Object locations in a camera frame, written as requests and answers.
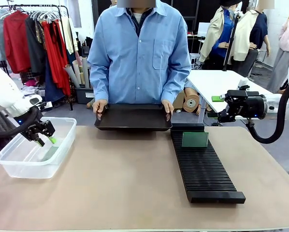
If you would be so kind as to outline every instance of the beige jacket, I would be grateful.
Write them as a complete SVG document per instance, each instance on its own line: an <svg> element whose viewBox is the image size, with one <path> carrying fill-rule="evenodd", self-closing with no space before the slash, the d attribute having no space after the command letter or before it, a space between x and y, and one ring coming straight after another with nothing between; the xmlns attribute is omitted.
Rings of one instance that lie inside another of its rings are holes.
<svg viewBox="0 0 289 232"><path fill-rule="evenodd" d="M204 62L207 59L212 50L212 47L221 37L223 28L224 28L224 10L222 7L220 7L218 8L213 19L211 19L210 21L206 39L204 40L201 49L201 57L199 58L200 62Z"/></svg>
<svg viewBox="0 0 289 232"><path fill-rule="evenodd" d="M250 48L250 34L258 15L257 11L250 10L237 24L228 64L231 64L232 57L237 61L244 61L246 59Z"/></svg>

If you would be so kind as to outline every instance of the beige tabletop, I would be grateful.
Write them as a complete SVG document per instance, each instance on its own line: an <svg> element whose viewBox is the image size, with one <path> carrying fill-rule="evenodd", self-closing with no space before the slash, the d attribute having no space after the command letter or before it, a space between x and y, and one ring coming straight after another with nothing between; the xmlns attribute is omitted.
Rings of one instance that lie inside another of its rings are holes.
<svg viewBox="0 0 289 232"><path fill-rule="evenodd" d="M77 127L58 173L10 178L0 166L0 230L262 230L289 227L289 175L243 128L206 128L241 205L190 204L170 133Z"/></svg>

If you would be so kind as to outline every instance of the black rack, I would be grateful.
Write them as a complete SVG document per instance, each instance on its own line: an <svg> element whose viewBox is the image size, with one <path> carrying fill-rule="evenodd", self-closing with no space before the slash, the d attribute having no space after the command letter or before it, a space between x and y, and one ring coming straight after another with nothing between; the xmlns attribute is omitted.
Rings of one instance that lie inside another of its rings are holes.
<svg viewBox="0 0 289 232"><path fill-rule="evenodd" d="M60 10L60 7L63 7L66 9L66 13L67 13L67 17L69 18L69 12L68 12L68 9L66 6L63 6L63 5L53 5L53 4L48 4L48 5L44 5L44 4L15 4L15 5L10 5L9 4L9 1L8 1L8 5L0 5L1 8L4 8L4 7L8 7L9 9L16 9L17 7L56 7L58 9L58 15L59 15L59 18L60 18L60 22L61 22L61 26L62 26L62 32L63 32L63 39L64 39L64 43L65 43L65 52L66 52L66 56L68 57L68 54L67 54L67 47L66 47L66 39L65 39L65 33L64 33L64 28L63 28L63 23L62 23L62 16L61 16L61 10ZM70 83L70 87L71 87L71 90L73 92L73 84L72 84L72 81L71 79L69 78L69 83ZM73 110L73 107L72 107L72 96L69 98L69 97L65 97L66 98L66 101L70 104L70 108L71 110Z"/></svg>
<svg viewBox="0 0 289 232"><path fill-rule="evenodd" d="M244 204L210 141L207 147L182 147L183 132L204 132L203 124L173 124L171 137L191 203Z"/></svg>

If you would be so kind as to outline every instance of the black tray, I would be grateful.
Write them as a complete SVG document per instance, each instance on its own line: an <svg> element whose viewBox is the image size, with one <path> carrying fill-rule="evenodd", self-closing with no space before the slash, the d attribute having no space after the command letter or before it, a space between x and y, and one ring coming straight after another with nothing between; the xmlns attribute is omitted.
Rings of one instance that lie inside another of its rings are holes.
<svg viewBox="0 0 289 232"><path fill-rule="evenodd" d="M166 112L157 104L109 104L95 126L102 131L167 131Z"/></svg>

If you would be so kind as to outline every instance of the blue shirt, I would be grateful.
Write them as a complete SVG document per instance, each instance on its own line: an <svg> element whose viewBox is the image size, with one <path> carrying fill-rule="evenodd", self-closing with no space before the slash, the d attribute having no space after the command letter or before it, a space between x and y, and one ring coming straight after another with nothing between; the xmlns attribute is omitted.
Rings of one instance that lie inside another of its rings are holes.
<svg viewBox="0 0 289 232"><path fill-rule="evenodd" d="M227 9L224 10L224 27L223 27L223 32L218 39L218 41L214 44L211 50L211 54L214 55L219 55L221 57L226 57L226 48L219 48L218 45L223 42L230 42L231 39L231 31L234 27L234 23L230 19L230 12Z"/></svg>
<svg viewBox="0 0 289 232"><path fill-rule="evenodd" d="M187 25L175 8L156 0L138 36L127 9L111 7L98 19L87 60L96 100L173 103L191 70Z"/></svg>

